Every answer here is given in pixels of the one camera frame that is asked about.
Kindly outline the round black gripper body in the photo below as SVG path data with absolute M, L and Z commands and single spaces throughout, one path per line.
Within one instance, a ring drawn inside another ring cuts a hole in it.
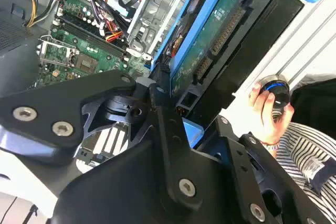
M 224 139 L 220 160 L 186 142 L 144 141 L 72 181 L 61 193 L 52 223 L 242 223 L 238 190 L 246 157 Z

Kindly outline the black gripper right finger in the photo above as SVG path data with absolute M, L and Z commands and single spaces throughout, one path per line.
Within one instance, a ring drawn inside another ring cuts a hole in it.
M 276 160 L 250 135 L 224 135 L 216 118 L 220 159 L 216 162 L 216 223 L 329 223 Z

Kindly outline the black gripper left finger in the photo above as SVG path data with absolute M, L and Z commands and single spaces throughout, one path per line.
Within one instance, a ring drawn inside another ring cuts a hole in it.
M 51 166 L 67 165 L 86 136 L 119 120 L 131 125 L 129 149 L 144 141 L 188 144 L 161 81 L 144 86 L 112 70 L 2 98 L 1 148 Z

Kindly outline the person's hand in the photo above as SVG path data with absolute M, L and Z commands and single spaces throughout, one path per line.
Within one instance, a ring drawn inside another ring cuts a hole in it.
M 272 116 L 274 103 L 275 95 L 269 91 L 261 92 L 261 85 L 256 83 L 248 97 L 251 132 L 267 145 L 279 142 L 294 114 L 294 108 L 287 104 L 282 115 L 275 121 Z

